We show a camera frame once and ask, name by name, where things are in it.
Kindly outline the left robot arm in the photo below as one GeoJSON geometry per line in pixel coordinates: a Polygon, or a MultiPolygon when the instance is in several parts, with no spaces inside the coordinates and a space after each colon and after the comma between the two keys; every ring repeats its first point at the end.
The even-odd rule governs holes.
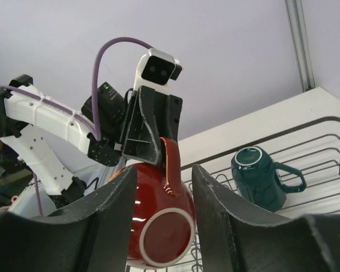
{"type": "Polygon", "coordinates": [[[134,159],[164,163],[162,138],[176,140],[182,99],[141,86],[119,94],[109,83],[97,90],[101,138],[93,130],[92,101],[80,112],[44,95],[23,74],[0,87],[0,140],[24,160],[57,208],[84,196],[87,185],[74,176],[43,139],[42,131],[71,143],[107,167],[134,159]]]}

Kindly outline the right aluminium frame post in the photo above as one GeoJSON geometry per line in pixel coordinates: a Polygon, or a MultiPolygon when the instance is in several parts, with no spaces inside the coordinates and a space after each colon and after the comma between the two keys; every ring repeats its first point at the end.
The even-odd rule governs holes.
{"type": "Polygon", "coordinates": [[[300,0],[285,0],[285,4],[303,91],[309,91],[316,85],[302,2],[300,0]]]}

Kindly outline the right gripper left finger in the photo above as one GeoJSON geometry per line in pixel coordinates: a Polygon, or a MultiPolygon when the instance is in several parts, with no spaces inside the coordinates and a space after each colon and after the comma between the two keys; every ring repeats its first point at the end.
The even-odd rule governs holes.
{"type": "Polygon", "coordinates": [[[0,210],[0,271],[124,271],[137,170],[49,216],[0,210]]]}

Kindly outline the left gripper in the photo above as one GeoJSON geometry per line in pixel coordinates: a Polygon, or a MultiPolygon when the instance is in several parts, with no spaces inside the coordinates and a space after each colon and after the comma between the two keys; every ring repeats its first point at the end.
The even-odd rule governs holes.
{"type": "MultiPolygon", "coordinates": [[[[121,135],[115,147],[116,159],[145,159],[147,140],[144,139],[144,124],[150,135],[152,146],[148,148],[150,157],[145,162],[160,165],[162,146],[154,115],[155,90],[140,86],[138,91],[129,89],[125,94],[125,117],[122,122],[121,135]]],[[[178,141],[179,123],[182,111],[182,98],[169,95],[165,104],[165,134],[167,138],[178,141]]]]}

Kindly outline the red cup white inside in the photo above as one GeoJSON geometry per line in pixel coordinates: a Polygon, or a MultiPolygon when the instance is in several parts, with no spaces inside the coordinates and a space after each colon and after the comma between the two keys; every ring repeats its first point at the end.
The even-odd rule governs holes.
{"type": "Polygon", "coordinates": [[[196,232],[196,213],[190,190],[181,180],[179,146],[162,137],[160,166],[135,163],[137,194],[130,229],[127,264],[161,269],[179,262],[196,232]]]}

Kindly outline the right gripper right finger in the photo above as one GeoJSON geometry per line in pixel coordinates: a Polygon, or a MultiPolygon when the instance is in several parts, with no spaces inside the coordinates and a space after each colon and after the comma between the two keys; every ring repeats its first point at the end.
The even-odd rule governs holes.
{"type": "Polygon", "coordinates": [[[340,214],[264,210],[192,168],[204,271],[340,271],[340,214]]]}

